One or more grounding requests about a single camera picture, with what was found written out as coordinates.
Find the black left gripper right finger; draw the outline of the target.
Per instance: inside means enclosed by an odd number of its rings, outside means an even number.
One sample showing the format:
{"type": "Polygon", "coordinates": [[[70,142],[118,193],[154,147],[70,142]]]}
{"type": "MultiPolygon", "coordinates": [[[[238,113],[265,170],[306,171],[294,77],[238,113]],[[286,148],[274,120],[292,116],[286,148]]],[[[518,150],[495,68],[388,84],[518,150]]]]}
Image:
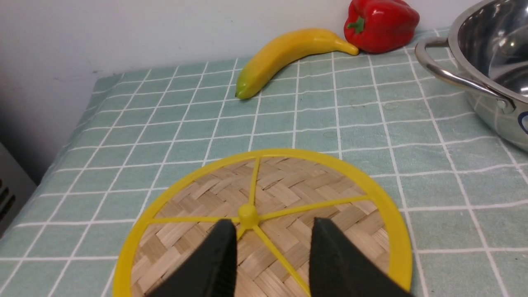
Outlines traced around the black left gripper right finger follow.
{"type": "Polygon", "coordinates": [[[309,254],[312,297],[411,297],[328,218],[314,220],[309,254]]]}

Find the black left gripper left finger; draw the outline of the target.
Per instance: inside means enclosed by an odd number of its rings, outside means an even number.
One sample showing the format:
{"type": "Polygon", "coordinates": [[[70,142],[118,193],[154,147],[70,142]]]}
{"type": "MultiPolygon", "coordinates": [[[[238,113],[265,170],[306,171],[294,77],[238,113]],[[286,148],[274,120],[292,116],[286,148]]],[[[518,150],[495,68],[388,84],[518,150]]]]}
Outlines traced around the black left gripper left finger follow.
{"type": "Polygon", "coordinates": [[[192,254],[149,297],[234,297],[236,228],[219,220],[192,254]]]}

